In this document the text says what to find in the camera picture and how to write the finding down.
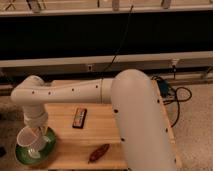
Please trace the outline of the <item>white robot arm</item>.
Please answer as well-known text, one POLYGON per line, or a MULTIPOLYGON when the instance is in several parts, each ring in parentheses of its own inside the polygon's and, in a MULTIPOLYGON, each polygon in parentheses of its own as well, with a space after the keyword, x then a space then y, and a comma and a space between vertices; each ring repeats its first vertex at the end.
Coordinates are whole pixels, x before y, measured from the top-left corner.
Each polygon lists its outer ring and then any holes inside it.
POLYGON ((151 79, 139 70, 55 87, 32 75, 12 91, 11 99, 22 107, 24 122, 31 128, 47 121, 46 103, 110 103, 128 168, 177 171, 160 99, 151 79))

